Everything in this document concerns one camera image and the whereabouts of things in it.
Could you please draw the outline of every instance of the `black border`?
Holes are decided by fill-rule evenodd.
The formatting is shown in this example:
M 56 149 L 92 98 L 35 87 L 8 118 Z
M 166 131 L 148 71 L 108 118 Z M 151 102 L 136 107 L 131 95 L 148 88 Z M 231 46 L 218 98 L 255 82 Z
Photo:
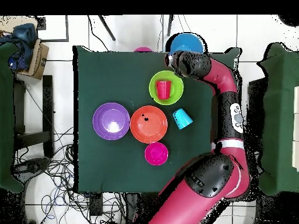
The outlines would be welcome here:
M 78 140 L 79 140 L 79 129 L 78 129 L 78 121 L 79 121 L 79 73 L 78 73 L 78 50 L 77 46 L 72 46 L 72 69 L 74 72 L 74 185 L 73 192 L 78 193 L 79 186 L 79 165 L 78 165 Z

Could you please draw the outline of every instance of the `red robot arm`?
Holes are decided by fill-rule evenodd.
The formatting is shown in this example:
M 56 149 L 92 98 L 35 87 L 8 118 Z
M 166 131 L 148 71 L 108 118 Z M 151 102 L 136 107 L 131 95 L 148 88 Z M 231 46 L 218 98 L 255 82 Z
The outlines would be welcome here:
M 147 224 L 199 224 L 223 198 L 244 194 L 250 183 L 243 118 L 231 70 L 208 55 L 177 51 L 166 65 L 213 89 L 211 152 L 184 165 L 159 193 Z

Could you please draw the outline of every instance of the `green bowl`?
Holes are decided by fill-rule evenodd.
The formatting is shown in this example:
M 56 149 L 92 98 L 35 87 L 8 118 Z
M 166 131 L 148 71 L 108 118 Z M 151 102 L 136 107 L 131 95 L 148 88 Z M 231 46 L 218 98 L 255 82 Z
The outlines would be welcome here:
M 167 100 L 160 100 L 157 95 L 156 81 L 171 81 L 171 96 Z M 155 74 L 149 83 L 149 93 L 155 102 L 161 105 L 171 105 L 176 103 L 183 94 L 184 84 L 181 78 L 177 77 L 172 71 L 160 71 Z

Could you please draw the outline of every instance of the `pink bowl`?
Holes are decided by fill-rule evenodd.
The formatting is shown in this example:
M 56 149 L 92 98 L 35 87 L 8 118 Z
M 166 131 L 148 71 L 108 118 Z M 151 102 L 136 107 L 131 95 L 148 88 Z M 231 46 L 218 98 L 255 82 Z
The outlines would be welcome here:
M 168 150 L 164 144 L 153 142 L 145 149 L 144 157 L 149 164 L 159 166 L 167 161 Z
M 138 47 L 135 51 L 152 51 L 152 50 L 147 47 Z

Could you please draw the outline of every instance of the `orange bowl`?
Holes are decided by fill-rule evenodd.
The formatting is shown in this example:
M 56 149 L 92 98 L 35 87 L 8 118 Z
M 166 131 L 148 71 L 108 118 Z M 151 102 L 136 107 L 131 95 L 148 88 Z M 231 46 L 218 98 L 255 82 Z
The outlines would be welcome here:
M 130 128 L 140 142 L 158 142 L 167 131 L 167 118 L 163 111 L 154 106 L 140 107 L 131 117 Z

